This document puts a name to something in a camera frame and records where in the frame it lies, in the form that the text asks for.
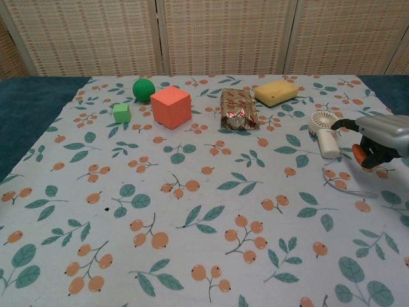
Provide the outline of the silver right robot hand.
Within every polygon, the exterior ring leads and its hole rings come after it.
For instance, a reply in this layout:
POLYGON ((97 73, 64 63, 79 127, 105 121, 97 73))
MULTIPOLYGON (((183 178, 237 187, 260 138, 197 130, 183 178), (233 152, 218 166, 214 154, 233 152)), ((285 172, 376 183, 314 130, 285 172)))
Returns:
POLYGON ((360 143, 352 146, 357 162, 372 169, 395 158, 408 157, 408 116, 374 115, 356 120, 340 119, 332 130, 345 127, 362 134, 360 143))

